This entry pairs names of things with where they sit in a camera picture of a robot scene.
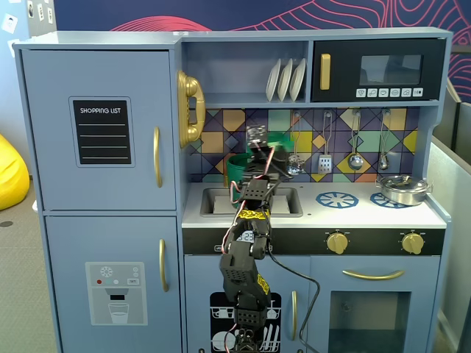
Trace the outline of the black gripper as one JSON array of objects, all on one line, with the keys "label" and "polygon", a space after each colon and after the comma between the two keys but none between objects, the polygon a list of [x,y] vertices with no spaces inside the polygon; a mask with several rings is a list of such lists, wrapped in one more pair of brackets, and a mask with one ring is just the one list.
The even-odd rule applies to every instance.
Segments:
[{"label": "black gripper", "polygon": [[267,175],[269,166],[284,177],[290,179],[288,172],[288,152],[283,146],[270,146],[268,144],[268,132],[265,125],[249,126],[246,131],[247,148],[251,153],[250,164],[252,170],[259,175]]}]

